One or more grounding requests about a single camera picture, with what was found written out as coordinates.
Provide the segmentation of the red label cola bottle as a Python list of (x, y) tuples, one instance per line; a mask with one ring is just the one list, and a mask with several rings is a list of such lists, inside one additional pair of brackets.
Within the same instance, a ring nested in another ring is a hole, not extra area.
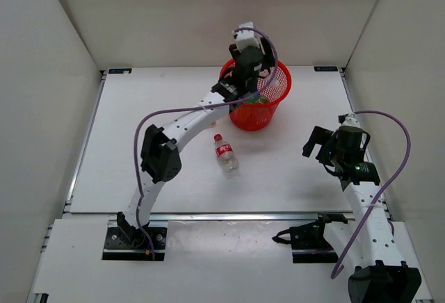
[(232, 146), (218, 133), (214, 137), (215, 153), (223, 174), (229, 179), (238, 174), (239, 163)]

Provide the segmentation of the clear crushed plastic bottle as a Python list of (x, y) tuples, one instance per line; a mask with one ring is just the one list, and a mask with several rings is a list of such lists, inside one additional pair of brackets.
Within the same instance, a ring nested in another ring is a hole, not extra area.
[(275, 71), (274, 67), (260, 72), (257, 84), (257, 88), (259, 90), (267, 87), (276, 88), (279, 85), (280, 80), (278, 79), (277, 72)]

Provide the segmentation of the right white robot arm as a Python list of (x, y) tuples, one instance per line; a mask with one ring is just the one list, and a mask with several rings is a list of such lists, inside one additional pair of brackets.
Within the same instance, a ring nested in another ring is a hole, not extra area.
[(314, 127), (302, 154), (309, 157), (320, 145), (316, 160), (340, 181), (356, 221), (321, 213), (272, 239), (291, 246), (294, 263), (333, 263), (333, 277), (343, 270), (351, 302), (413, 302), (421, 273), (396, 245), (379, 195), (380, 178), (374, 164), (364, 160), (370, 139), (356, 126), (342, 124), (336, 131)]

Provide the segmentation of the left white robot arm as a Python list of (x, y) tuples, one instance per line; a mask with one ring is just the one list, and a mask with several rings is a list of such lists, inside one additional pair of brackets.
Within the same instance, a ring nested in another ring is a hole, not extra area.
[(263, 36), (242, 48), (239, 43), (229, 48), (235, 66), (223, 74), (198, 105), (178, 108), (180, 114), (172, 122), (145, 130), (138, 141), (142, 125), (133, 137), (133, 161), (136, 171), (136, 191), (128, 208), (117, 215), (119, 237), (130, 248), (154, 250), (147, 232), (153, 205), (166, 182), (181, 169), (180, 153), (206, 126), (229, 115), (261, 89), (257, 83), (266, 70), (273, 79), (277, 71), (277, 52), (273, 43)]

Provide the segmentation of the green soda bottle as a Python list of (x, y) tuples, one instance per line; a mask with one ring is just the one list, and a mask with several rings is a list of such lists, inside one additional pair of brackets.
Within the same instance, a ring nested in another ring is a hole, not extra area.
[(269, 99), (263, 95), (257, 95), (246, 101), (247, 104), (264, 105), (269, 103)]

